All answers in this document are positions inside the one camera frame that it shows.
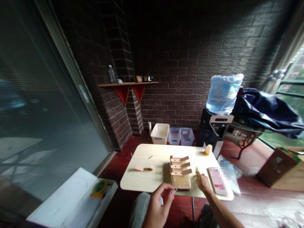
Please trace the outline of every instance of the table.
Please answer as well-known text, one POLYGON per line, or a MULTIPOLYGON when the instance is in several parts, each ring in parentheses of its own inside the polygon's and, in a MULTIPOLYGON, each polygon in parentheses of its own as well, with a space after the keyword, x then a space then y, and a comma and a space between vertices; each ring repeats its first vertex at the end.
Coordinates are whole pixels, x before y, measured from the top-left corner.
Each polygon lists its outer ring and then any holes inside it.
MULTIPOLYGON (((207 168, 219 167, 213 153, 208 157, 203 154, 203 147, 174 146, 174 145, 156 145, 140 144, 120 181, 120 187, 123 190, 133 190, 142 192, 153 192, 161 183, 170 183, 170 156, 182 158, 189 156, 192 174, 189 174, 191 181, 191 190, 187 192, 177 192, 176 195, 206 198, 203 192, 197 187, 195 167, 197 166, 200 173, 208 176, 207 168), (134 169, 135 165, 141 167, 154 166, 151 172, 141 172, 134 169)), ((233 192, 230 185, 224 180, 228 188, 228 197, 219 196, 220 200, 233 200, 233 192)))
POLYGON ((248 124, 242 123, 237 120, 233 120, 229 127, 233 128, 245 135, 245 137, 243 137, 243 136, 234 135, 230 132, 227 132, 225 134, 225 139, 233 142, 239 148, 241 148, 237 159, 240 159, 243 150, 246 149, 247 147, 251 146, 252 143, 265 131, 265 128, 251 127, 248 124))

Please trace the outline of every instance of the wall shelf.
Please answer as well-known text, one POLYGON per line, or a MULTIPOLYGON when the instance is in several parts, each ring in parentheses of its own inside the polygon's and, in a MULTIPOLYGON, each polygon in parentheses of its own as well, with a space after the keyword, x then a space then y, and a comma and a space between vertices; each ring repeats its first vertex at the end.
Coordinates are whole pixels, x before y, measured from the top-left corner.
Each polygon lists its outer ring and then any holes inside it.
POLYGON ((130 86, 133 86, 133 90, 140 103, 145 91, 146 84, 156 84, 158 82, 126 82, 126 83, 113 83, 113 84, 99 84, 98 87, 113 87, 123 102, 124 106, 127 105, 127 99, 129 95, 130 86))

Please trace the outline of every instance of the curtain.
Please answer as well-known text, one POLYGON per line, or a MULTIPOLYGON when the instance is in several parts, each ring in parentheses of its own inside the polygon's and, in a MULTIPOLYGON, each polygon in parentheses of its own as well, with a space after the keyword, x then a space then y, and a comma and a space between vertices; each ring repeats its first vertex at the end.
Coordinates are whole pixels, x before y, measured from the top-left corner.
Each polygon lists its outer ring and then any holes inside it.
POLYGON ((289 27, 281 42, 271 67, 271 74, 260 87, 261 91, 275 94, 286 69, 304 43, 304 0, 300 0, 291 18, 289 27))

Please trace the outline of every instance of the plastic bag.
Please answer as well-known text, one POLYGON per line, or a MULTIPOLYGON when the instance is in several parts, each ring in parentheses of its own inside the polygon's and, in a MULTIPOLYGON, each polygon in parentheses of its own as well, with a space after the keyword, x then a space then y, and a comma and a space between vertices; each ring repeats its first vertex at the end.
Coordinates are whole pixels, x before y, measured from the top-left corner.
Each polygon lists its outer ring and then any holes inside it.
POLYGON ((240 178, 242 176, 242 171, 236 166, 232 165, 222 155, 218 157, 218 164, 221 167, 226 178, 229 180, 232 191, 237 196, 241 196, 241 190, 238 186, 237 178, 240 178))

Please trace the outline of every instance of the plastic bin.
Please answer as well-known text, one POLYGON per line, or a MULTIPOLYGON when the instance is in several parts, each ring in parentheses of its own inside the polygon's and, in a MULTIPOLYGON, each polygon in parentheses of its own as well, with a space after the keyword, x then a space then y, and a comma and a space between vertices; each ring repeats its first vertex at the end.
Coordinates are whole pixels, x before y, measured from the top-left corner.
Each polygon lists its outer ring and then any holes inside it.
POLYGON ((191 128, 180 128, 180 144, 182 146, 192 146, 194 139, 191 128))
POLYGON ((151 132, 151 138, 153 141, 153 144, 161 144, 166 145, 169 135, 169 124, 164 123, 157 123, 155 124, 152 132, 151 132))
POLYGON ((170 128, 169 129, 169 143, 170 143, 170 145, 179 145, 180 144, 180 129, 179 128, 170 128))

